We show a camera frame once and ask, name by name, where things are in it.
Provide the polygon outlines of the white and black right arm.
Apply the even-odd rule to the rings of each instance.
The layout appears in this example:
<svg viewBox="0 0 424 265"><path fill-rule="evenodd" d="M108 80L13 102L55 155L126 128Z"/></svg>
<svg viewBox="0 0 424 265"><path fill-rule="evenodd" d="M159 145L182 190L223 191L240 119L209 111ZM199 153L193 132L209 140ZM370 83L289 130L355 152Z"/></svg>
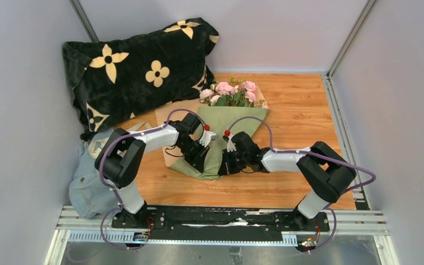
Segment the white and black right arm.
<svg viewBox="0 0 424 265"><path fill-rule="evenodd" d="M218 175L237 174L245 168L253 172L299 172L311 189L292 211L296 228L308 230L315 216L338 201L356 177L349 164L325 142L296 150L260 148L245 132L225 132L227 147L222 151Z"/></svg>

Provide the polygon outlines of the pink fake flower stem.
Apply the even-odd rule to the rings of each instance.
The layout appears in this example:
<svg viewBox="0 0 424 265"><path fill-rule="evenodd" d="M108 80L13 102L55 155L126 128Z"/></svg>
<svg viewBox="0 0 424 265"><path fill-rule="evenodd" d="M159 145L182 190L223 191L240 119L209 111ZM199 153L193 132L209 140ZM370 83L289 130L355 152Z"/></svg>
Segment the pink fake flower stem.
<svg viewBox="0 0 424 265"><path fill-rule="evenodd" d="M225 87L224 83L211 84L209 88L201 91L199 101L208 106L216 105L218 100L224 95Z"/></svg>
<svg viewBox="0 0 424 265"><path fill-rule="evenodd" d="M250 107L250 104L257 98L257 88L252 81L242 81L241 83L231 79L224 83L224 95L218 100L216 106L220 107Z"/></svg>
<svg viewBox="0 0 424 265"><path fill-rule="evenodd" d="M250 104L252 108L269 109L267 102L264 99L256 99Z"/></svg>

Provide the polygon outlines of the green and peach wrapping paper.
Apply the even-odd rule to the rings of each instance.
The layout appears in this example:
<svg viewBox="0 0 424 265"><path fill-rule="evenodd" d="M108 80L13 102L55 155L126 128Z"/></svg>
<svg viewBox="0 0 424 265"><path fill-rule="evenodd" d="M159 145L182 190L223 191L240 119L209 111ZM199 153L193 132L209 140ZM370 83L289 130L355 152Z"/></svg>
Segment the green and peach wrapping paper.
<svg viewBox="0 0 424 265"><path fill-rule="evenodd" d="M157 122L161 124L166 121L169 113L175 109L189 109L197 113L219 136L217 140L210 143L210 150L206 154L204 172L202 173L180 156L182 153L178 148L170 151L163 150L167 168L200 180L222 179L222 176L218 175L218 170L221 166L222 150L226 149L227 145L222 136L235 120L243 116L255 116L263 120L269 114L267 108L210 107L201 103L198 99L192 99L168 102L166 105L157 108L155 110Z"/></svg>

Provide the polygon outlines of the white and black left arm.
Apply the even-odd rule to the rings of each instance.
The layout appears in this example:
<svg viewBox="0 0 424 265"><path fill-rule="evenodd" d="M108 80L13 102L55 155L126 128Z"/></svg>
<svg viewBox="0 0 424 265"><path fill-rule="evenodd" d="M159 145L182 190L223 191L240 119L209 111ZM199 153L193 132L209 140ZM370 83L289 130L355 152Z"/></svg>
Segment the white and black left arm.
<svg viewBox="0 0 424 265"><path fill-rule="evenodd" d="M143 155L164 147L177 147L185 161L199 172L204 171L206 154L217 133L195 112L182 120L167 119L163 124L142 131L116 129L102 148L95 168L103 185L118 200L118 209L134 228L147 221L147 203L141 196L135 178Z"/></svg>

